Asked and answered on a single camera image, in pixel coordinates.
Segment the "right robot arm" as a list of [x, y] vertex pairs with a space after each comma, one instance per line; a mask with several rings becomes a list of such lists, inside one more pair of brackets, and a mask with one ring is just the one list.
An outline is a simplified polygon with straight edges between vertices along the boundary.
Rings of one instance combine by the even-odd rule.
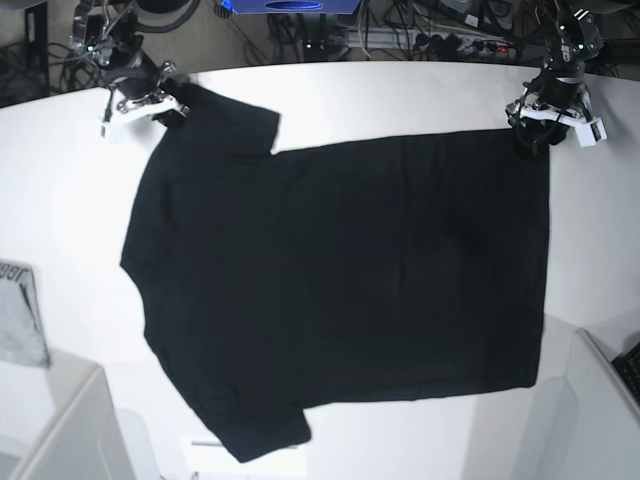
[[69, 46], [97, 68], [108, 90], [101, 127], [147, 117], [167, 128], [184, 123], [189, 107], [177, 94], [173, 61], [158, 65], [143, 50], [145, 33], [177, 30], [197, 1], [81, 1], [74, 10]]

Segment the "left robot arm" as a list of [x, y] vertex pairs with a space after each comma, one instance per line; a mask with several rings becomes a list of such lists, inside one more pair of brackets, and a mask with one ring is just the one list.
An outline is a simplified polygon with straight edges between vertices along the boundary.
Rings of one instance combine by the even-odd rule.
[[570, 130], [580, 146], [592, 147], [606, 140], [607, 132], [593, 113], [584, 76], [586, 62], [603, 46], [602, 37], [583, 8], [572, 11], [562, 1], [539, 1], [536, 15], [546, 48], [543, 64], [505, 109], [518, 150], [533, 158], [564, 141]]

